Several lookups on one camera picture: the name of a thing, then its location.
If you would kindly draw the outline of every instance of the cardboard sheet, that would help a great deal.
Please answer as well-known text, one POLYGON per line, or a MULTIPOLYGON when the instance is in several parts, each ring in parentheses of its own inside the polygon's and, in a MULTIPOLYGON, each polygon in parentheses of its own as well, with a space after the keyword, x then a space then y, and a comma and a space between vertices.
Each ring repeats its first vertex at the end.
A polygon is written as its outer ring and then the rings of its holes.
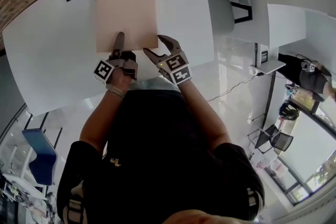
POLYGON ((111 52, 118 32, 124 50, 157 48, 155 0, 97 0, 97 53, 111 52))

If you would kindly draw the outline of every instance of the helmet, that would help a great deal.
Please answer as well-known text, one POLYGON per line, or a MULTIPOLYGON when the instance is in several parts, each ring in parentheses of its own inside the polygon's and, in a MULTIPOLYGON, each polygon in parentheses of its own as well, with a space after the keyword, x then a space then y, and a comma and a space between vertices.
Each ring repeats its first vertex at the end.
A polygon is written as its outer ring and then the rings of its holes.
POLYGON ((279 109, 280 117, 288 121, 296 120, 299 116, 299 113, 300 112, 297 109, 290 109, 287 101, 284 102, 279 109))

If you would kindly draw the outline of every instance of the bracelet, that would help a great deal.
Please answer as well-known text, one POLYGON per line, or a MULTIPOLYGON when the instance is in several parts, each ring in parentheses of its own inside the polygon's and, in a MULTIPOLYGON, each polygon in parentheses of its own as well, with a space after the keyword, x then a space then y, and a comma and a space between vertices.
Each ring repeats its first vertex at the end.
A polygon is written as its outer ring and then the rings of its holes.
POLYGON ((120 90, 119 88, 117 88, 117 87, 115 87, 115 86, 112 86, 112 85, 110 85, 110 84, 107 84, 107 85, 106 85, 106 88, 107 88, 110 92, 116 94, 117 96, 119 96, 119 97, 121 97, 121 98, 124 98, 125 95, 126 95, 126 93, 125 93, 123 90, 120 90))

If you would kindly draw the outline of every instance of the blue chair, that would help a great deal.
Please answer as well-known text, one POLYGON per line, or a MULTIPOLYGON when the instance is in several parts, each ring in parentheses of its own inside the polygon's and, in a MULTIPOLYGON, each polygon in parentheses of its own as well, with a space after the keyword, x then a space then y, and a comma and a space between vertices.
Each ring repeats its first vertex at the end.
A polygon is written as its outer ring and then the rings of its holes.
POLYGON ((39 129, 26 129, 33 115, 30 116, 25 129, 22 131, 23 136, 36 153, 36 158, 29 163, 29 168, 37 183, 51 186, 54 182, 54 173, 57 162, 57 152, 55 151, 58 139, 61 135, 62 128, 57 136, 55 145, 49 142, 42 131, 44 122, 48 116, 46 113, 39 129))

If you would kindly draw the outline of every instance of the white table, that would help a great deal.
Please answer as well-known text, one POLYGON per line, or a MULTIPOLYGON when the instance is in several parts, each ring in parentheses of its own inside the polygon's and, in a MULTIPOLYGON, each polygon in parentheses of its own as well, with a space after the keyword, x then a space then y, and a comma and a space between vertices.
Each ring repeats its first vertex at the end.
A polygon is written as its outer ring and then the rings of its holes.
MULTIPOLYGON (((96 0, 38 0, 4 30, 8 61, 31 113, 47 111, 101 94, 92 75, 96 54, 96 0)), ((214 47, 207 0, 156 0, 158 34, 177 39, 191 66, 212 61, 214 47)), ((168 53, 160 43, 156 53, 168 53)), ((138 79, 159 75, 136 52, 138 79)))

